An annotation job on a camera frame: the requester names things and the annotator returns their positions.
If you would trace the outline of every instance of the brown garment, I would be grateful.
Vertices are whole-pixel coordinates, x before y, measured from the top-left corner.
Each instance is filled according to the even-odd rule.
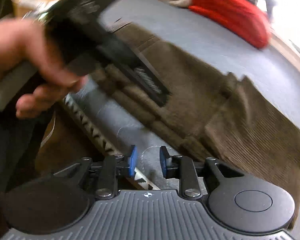
[[[287,190],[300,205],[300,130],[244,77],[238,81],[129,24],[116,34],[138,48],[171,92],[158,107],[117,68],[94,80],[146,127],[200,161],[213,155]]]

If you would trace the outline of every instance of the metal screw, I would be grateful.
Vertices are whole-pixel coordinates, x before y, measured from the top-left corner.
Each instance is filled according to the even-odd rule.
[[[96,194],[100,197],[109,197],[111,196],[111,191],[108,188],[101,188],[96,190]]]
[[[189,188],[185,190],[185,195],[188,197],[198,197],[201,192],[195,188]]]

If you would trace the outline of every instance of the red fabric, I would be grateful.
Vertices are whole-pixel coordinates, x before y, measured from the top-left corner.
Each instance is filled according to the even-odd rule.
[[[267,16],[247,0],[192,0],[189,9],[221,24],[258,49],[269,43]]]

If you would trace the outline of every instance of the pile of clothes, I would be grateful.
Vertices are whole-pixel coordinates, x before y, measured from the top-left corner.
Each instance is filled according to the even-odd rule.
[[[258,0],[161,0],[210,18],[226,27],[252,46],[262,49],[271,37],[271,13],[274,0],[266,0],[264,12]]]

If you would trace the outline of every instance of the ironing board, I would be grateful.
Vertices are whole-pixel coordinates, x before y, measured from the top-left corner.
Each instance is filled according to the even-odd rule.
[[[300,128],[300,72],[275,48],[257,50],[227,29],[186,9],[157,0],[120,0],[104,12],[106,25],[119,18],[135,22],[182,49],[239,79],[246,75],[262,95]],[[170,155],[177,152],[145,128],[116,101],[89,79],[77,94],[65,100],[68,109],[91,140],[103,152],[126,153],[131,144],[138,147],[135,181],[144,188],[178,188],[176,180],[166,182],[159,164],[159,147]],[[300,212],[292,235],[300,239]]]

